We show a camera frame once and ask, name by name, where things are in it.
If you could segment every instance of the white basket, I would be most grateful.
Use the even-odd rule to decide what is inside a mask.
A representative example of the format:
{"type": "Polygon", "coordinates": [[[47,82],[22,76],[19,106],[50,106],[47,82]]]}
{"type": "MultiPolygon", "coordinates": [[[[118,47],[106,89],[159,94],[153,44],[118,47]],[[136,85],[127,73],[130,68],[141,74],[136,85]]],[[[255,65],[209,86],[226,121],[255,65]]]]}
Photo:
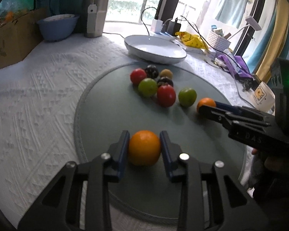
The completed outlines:
{"type": "Polygon", "coordinates": [[[213,31],[209,31],[207,39],[208,43],[214,47],[215,49],[219,50],[220,52],[217,54],[223,54],[225,49],[228,49],[231,42],[221,37],[220,35],[214,33],[213,31]]]}

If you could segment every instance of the green plum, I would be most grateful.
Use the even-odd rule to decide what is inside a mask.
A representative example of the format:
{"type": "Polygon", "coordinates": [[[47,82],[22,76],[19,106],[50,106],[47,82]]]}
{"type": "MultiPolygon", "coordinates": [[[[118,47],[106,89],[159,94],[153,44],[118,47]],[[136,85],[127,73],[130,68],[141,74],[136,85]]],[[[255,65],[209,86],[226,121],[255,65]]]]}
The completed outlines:
{"type": "Polygon", "coordinates": [[[178,95],[179,102],[183,107],[190,107],[197,98],[197,93],[192,88],[183,88],[178,95]]]}
{"type": "Polygon", "coordinates": [[[158,89],[157,83],[151,78],[143,79],[138,85],[138,90],[143,97],[154,96],[158,89]]]}

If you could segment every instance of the blue bowl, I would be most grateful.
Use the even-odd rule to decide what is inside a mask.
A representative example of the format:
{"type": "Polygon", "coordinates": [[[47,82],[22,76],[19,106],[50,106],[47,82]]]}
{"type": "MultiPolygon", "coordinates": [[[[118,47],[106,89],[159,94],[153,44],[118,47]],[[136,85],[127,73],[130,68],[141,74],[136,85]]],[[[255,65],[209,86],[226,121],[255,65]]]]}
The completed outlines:
{"type": "Polygon", "coordinates": [[[79,15],[62,14],[37,21],[41,34],[46,41],[60,41],[73,32],[79,15]]]}

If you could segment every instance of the hanging towel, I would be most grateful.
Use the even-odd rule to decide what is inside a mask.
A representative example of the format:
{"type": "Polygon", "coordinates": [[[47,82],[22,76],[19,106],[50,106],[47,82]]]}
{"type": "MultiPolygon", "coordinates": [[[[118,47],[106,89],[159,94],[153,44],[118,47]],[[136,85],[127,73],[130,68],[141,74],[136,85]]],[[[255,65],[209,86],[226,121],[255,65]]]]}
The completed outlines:
{"type": "Polygon", "coordinates": [[[239,28],[248,0],[219,0],[214,17],[229,26],[239,28]]]}

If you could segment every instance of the yellow plastic bag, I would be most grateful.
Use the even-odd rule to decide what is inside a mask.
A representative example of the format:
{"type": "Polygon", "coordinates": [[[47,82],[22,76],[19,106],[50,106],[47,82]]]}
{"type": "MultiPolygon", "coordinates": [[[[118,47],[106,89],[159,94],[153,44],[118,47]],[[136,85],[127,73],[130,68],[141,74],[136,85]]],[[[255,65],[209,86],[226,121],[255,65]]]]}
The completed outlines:
{"type": "Polygon", "coordinates": [[[181,41],[186,46],[198,48],[198,49],[208,49],[207,45],[199,35],[192,35],[188,32],[176,32],[176,36],[179,36],[181,41]]]}

